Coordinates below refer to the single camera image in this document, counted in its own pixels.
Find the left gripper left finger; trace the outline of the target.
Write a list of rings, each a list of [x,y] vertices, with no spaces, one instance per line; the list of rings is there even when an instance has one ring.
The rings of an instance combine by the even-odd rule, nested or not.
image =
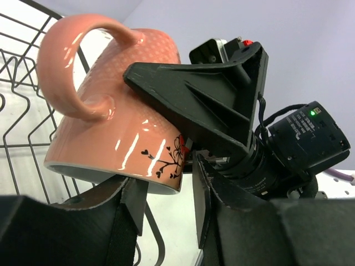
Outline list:
[[[112,177],[61,204],[2,196],[1,264],[133,265],[146,194],[145,181]]]

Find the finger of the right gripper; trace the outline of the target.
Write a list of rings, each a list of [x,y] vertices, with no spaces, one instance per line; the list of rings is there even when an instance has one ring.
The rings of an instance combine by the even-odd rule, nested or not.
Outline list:
[[[260,45],[235,51],[223,64],[134,63],[123,75],[145,103],[213,155],[248,153],[265,78]]]

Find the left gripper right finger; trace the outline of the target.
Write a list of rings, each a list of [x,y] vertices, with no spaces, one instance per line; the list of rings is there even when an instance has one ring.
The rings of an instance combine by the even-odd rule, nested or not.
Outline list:
[[[205,265],[353,265],[353,199],[262,200],[198,154],[197,242]]]

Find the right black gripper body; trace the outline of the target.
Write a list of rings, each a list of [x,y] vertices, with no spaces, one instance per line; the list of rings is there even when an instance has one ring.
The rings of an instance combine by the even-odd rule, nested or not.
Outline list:
[[[247,192],[262,194],[276,182],[278,165],[269,153],[268,133],[263,121],[268,55],[259,42],[253,42],[244,50],[235,51],[225,63],[237,64],[224,71],[233,89],[226,93],[218,88],[217,95],[222,96],[225,104],[232,104],[233,111],[247,118],[247,121],[238,122],[236,118],[223,115],[229,134],[246,146],[247,154],[230,156],[227,163],[217,163],[215,168]]]

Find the pink mug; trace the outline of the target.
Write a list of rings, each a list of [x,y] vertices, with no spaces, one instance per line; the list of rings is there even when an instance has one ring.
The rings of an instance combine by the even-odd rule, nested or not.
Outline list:
[[[76,88],[75,56],[94,29],[112,40]],[[166,33],[130,29],[99,14],[65,17],[50,27],[40,44],[37,77],[46,101],[63,118],[44,166],[92,183],[114,175],[137,178],[149,183],[149,193],[174,195],[181,189],[183,138],[124,83],[135,62],[178,64],[180,55]]]

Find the black wire dish rack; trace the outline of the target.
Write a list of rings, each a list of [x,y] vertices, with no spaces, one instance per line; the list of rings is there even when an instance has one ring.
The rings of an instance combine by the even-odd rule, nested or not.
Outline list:
[[[59,114],[40,92],[35,57],[41,37],[59,19],[59,14],[35,1],[1,2],[1,197],[27,196],[61,204],[97,186],[42,166]],[[143,218],[158,245],[156,264],[161,265],[165,243],[147,203]],[[133,265],[141,265],[137,242]]]

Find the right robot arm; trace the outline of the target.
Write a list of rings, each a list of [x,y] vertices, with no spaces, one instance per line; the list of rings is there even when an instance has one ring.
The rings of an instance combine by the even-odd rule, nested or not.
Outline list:
[[[318,102],[264,117],[268,55],[259,42],[210,39],[189,64],[134,63],[123,79],[172,123],[184,148],[244,191],[269,200],[312,197],[316,175],[345,160],[351,145]]]

